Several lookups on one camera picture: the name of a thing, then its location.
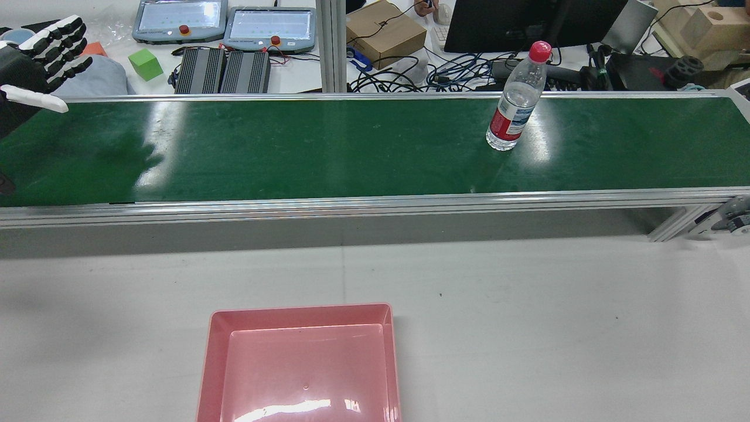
computer monitor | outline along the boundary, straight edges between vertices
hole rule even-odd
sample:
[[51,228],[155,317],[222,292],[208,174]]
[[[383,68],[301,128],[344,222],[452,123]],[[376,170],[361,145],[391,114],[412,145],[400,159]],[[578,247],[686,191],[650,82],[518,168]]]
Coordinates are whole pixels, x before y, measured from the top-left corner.
[[450,53],[524,51],[600,42],[628,0],[456,0],[445,40]]

red bottle cap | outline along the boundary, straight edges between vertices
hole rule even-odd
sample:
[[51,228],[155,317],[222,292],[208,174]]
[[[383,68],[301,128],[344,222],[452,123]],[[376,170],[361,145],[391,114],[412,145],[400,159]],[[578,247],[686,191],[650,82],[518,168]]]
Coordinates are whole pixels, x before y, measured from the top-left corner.
[[545,63],[552,55],[552,46],[544,41],[536,41],[529,49],[529,59],[537,63]]

white floor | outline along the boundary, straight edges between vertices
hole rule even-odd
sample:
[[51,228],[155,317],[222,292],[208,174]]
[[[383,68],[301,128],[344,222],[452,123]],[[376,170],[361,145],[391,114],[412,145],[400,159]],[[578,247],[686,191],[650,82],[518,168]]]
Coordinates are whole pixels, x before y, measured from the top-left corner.
[[194,420],[213,311],[380,301],[406,422],[750,420],[748,239],[62,250],[136,239],[93,230],[0,231],[0,420]]

plastic water bottle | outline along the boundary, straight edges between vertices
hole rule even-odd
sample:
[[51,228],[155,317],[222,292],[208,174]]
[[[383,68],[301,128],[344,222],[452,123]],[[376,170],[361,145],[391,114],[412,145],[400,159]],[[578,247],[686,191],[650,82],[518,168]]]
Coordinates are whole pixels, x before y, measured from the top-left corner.
[[529,57],[511,72],[487,130],[487,142],[494,149],[507,151],[518,142],[545,89],[547,60],[551,54],[550,44],[536,41],[529,50]]

pink tray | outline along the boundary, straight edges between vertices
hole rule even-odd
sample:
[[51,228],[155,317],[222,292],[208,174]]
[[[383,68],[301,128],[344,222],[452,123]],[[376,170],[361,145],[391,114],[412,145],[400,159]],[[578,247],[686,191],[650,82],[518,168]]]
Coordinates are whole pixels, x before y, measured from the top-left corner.
[[400,422],[385,303],[219,311],[198,422]]

